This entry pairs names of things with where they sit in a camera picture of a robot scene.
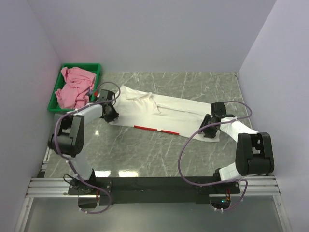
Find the gray marble surface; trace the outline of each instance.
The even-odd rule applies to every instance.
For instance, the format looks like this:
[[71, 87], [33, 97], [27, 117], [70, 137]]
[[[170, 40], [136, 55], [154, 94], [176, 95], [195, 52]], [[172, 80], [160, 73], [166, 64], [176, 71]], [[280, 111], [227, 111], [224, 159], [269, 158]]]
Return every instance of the gray marble surface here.
[[[199, 102], [243, 101], [233, 72], [111, 72], [102, 81]], [[104, 88], [116, 90], [110, 84]], [[236, 103], [229, 103], [227, 111], [247, 115], [245, 107]], [[243, 122], [251, 126], [248, 119]], [[84, 146], [97, 176], [178, 176], [177, 160], [185, 141], [177, 135], [111, 126], [96, 119], [85, 128]], [[212, 175], [235, 160], [235, 151], [236, 143], [224, 133], [217, 143], [192, 140], [182, 158], [182, 171], [187, 176]], [[69, 166], [52, 152], [45, 177], [66, 173], [71, 173]]]

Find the wall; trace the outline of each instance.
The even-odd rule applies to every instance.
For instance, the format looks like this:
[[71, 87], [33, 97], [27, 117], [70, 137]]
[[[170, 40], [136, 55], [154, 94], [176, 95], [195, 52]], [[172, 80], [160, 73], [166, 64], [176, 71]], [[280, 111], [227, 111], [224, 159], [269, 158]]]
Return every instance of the wall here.
[[46, 151], [59, 59], [25, 0], [0, 1], [0, 227], [13, 231]]
[[308, 11], [309, 1], [277, 0], [239, 72], [253, 126], [272, 136], [275, 174], [294, 232], [309, 226]]
[[28, 0], [61, 61], [236, 72], [275, 0]]

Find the green plastic bin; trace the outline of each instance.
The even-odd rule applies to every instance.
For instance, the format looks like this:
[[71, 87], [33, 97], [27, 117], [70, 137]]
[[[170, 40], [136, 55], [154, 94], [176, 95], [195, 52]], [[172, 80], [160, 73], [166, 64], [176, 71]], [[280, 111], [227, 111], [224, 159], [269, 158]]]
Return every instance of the green plastic bin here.
[[[61, 66], [61, 69], [63, 67], [68, 67], [73, 68], [73, 67], [79, 67], [81, 69], [85, 69], [87, 71], [91, 71], [92, 73], [95, 73], [96, 76], [96, 80], [95, 80], [95, 86], [94, 86], [94, 90], [97, 88], [98, 84], [99, 84], [99, 79], [100, 79], [100, 69], [101, 69], [101, 65], [97, 64], [97, 63], [65, 63]], [[63, 88], [65, 85], [64, 82], [64, 78], [61, 74], [61, 72], [59, 72], [59, 76], [58, 79], [56, 81], [55, 87], [54, 87], [54, 91], [52, 94], [52, 97], [50, 98], [49, 104], [48, 104], [48, 108], [47, 110], [53, 113], [65, 113], [68, 111], [72, 111], [72, 109], [61, 109], [58, 105], [58, 101], [55, 95], [55, 92], [57, 89], [59, 88]], [[95, 96], [92, 94], [90, 98], [90, 101], [94, 100]]]

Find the red strip on cloth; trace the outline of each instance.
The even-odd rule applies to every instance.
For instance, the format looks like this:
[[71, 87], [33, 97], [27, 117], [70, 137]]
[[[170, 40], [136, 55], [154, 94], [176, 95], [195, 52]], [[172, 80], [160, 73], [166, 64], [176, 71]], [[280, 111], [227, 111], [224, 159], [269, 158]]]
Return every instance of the red strip on cloth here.
[[161, 132], [168, 133], [168, 134], [176, 134], [176, 135], [179, 135], [179, 133], [172, 132], [172, 131], [168, 131], [168, 130], [161, 130]]
[[148, 130], [148, 131], [158, 131], [158, 130], [155, 129], [155, 128], [140, 127], [140, 126], [136, 126], [136, 125], [134, 125], [134, 128], [143, 129], [143, 130]]

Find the white cloth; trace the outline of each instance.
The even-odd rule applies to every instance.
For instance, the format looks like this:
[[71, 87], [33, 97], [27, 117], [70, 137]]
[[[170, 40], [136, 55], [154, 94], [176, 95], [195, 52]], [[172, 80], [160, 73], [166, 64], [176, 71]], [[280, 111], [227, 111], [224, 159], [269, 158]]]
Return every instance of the white cloth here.
[[[211, 114], [208, 103], [146, 93], [126, 86], [121, 86], [114, 107], [119, 118], [110, 122], [111, 125], [171, 131], [187, 138], [199, 129], [205, 115]], [[197, 134], [194, 139], [218, 142], [219, 132], [214, 139], [204, 138], [203, 134]]]

